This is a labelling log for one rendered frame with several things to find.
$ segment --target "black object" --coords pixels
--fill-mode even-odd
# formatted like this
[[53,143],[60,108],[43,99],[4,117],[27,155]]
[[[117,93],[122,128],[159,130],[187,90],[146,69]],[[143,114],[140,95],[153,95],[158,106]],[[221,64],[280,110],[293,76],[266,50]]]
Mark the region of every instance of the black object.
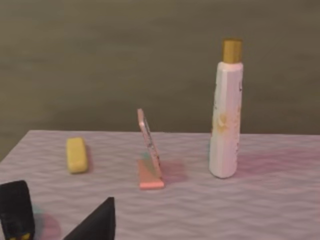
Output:
[[63,240],[114,240],[115,234],[115,198],[109,197]]
[[26,181],[0,185],[0,220],[5,240],[22,236],[34,239],[35,219]]

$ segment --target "bottle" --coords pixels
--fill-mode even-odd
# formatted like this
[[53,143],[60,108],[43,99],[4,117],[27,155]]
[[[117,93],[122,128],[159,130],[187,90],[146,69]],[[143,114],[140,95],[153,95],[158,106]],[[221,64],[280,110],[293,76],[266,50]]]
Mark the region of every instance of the bottle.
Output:
[[237,170],[242,105],[242,41],[223,41],[222,62],[216,72],[209,171],[225,179]]

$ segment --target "brown cap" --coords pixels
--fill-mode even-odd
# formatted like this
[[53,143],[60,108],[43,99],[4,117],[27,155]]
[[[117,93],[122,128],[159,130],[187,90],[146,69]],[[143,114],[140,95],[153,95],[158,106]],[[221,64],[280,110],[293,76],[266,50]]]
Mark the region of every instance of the brown cap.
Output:
[[222,61],[226,64],[238,64],[242,60],[242,40],[226,38],[223,40]]

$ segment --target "white table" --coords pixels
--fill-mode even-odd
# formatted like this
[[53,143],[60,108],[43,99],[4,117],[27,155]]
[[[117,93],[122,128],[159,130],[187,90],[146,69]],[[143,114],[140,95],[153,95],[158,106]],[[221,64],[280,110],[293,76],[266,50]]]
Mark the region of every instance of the white table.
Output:
[[[84,137],[93,168],[70,175],[68,137]],[[115,197],[116,240],[319,240],[320,136],[242,135],[233,178],[208,171],[209,134],[154,133],[167,186],[138,188],[139,132],[32,130],[0,163],[24,179],[37,239],[60,240]]]

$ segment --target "yellow sponge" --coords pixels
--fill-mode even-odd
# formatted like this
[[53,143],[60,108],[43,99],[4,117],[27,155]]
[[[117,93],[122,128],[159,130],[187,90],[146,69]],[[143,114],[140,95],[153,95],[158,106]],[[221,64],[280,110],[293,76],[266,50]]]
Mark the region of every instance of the yellow sponge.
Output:
[[88,170],[86,145],[82,137],[68,138],[66,157],[67,167],[71,174],[79,174]]

